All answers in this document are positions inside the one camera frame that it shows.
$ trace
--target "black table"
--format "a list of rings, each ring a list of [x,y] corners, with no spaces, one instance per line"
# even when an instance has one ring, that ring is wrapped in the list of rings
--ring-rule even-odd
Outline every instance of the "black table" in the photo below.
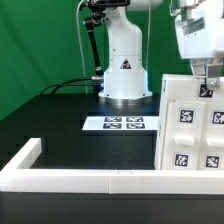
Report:
[[[37,168],[154,169],[155,131],[82,131],[87,116],[155,116],[151,104],[112,106],[94,95],[40,95],[0,122],[0,168],[41,137]],[[0,194],[0,223],[223,223],[223,196]]]

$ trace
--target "green screen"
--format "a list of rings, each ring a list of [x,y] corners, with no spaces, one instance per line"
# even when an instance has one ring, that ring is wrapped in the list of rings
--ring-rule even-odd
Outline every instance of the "green screen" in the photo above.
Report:
[[[45,87],[83,77],[75,19],[77,5],[78,0],[0,1],[0,119]],[[88,9],[80,13],[88,76],[94,75],[94,64],[82,20],[90,15]],[[127,16],[142,29],[144,62],[148,13],[128,12]],[[108,40],[105,25],[95,32],[102,66],[106,69]],[[152,11],[148,66],[150,89],[154,93],[160,92],[164,73],[191,73],[189,61],[179,57],[168,0]],[[83,87],[67,87],[60,92],[84,91]]]

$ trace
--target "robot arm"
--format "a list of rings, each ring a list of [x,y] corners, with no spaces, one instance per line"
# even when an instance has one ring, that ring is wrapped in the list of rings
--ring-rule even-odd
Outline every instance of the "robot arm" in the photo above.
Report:
[[[93,16],[89,19],[92,27],[105,22],[109,37],[109,67],[104,72],[104,90],[99,93],[101,102],[138,104],[151,99],[147,71],[142,66],[142,32],[128,21],[126,7],[141,11],[148,10],[149,5],[156,7],[161,2],[162,0],[88,1],[88,8],[93,11]]]
[[[176,16],[181,57],[190,59],[193,74],[204,78],[208,89],[218,89],[224,57],[224,1],[171,0],[170,12]]]

